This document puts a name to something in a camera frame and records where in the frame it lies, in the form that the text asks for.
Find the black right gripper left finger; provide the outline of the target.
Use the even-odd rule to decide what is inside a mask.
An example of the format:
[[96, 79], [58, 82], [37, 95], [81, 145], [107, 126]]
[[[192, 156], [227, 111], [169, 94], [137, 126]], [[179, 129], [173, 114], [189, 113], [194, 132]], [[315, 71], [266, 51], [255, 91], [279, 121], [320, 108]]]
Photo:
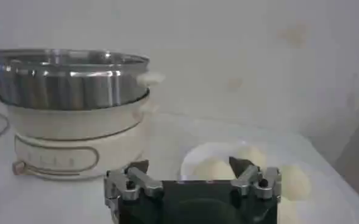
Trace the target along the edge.
[[114, 208], [118, 199], [136, 201], [141, 192], [148, 197], [163, 195], [163, 182], [154, 180], [148, 174], [149, 161], [135, 161], [125, 168], [108, 170], [104, 177], [104, 203]]

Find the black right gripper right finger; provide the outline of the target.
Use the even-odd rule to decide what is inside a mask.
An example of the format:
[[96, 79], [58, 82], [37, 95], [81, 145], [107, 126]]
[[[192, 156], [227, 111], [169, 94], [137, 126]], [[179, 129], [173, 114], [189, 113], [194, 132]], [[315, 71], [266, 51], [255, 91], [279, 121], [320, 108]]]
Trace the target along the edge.
[[229, 164], [236, 178], [230, 183], [242, 197], [250, 192], [260, 200], [275, 198], [280, 201], [282, 195], [282, 172], [277, 167], [261, 170], [248, 159], [229, 157]]

